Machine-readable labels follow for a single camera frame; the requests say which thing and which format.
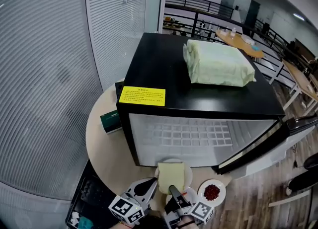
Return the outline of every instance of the mini fridge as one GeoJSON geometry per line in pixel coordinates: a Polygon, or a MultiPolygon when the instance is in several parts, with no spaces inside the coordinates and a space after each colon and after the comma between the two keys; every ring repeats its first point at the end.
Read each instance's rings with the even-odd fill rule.
{"type": "Polygon", "coordinates": [[[187,37],[143,34],[124,86],[165,90],[164,106],[117,102],[131,155],[140,166],[178,158],[218,166],[250,147],[284,116],[252,60],[256,81],[244,87],[191,83],[183,59],[187,37]]]}

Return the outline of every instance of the small plate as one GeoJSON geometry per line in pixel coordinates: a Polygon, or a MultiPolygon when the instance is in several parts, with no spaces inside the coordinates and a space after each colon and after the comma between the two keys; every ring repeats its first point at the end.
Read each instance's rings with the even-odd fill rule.
{"type": "Polygon", "coordinates": [[[198,190],[199,198],[202,198],[204,201],[209,203],[209,205],[214,206],[214,207],[220,205],[224,201],[226,193],[227,193],[227,191],[225,189],[224,184],[221,181],[216,180],[216,179],[209,179],[209,180],[203,182],[198,190]],[[214,199],[213,201],[208,201],[208,199],[206,199],[204,197],[204,190],[209,185],[215,185],[220,190],[219,196],[216,199],[214,199]]]}
{"type": "MultiPolygon", "coordinates": [[[[187,201],[189,201],[190,203],[196,203],[198,201],[198,195],[197,193],[193,190],[193,188],[188,187],[184,192],[183,192],[183,197],[185,199],[187,199],[187,201]]],[[[167,195],[167,197],[165,198],[165,204],[167,205],[167,203],[171,200],[172,195],[167,195]]]]}
{"type": "MultiPolygon", "coordinates": [[[[170,158],[163,161],[162,163],[184,163],[184,162],[177,158],[170,158]]],[[[159,176],[159,169],[157,167],[155,171],[155,177],[158,178],[158,176],[159,176]]],[[[192,178],[193,178],[193,174],[192,174],[192,170],[190,166],[184,163],[184,189],[187,189],[188,187],[190,187],[192,183],[192,178]]]]}

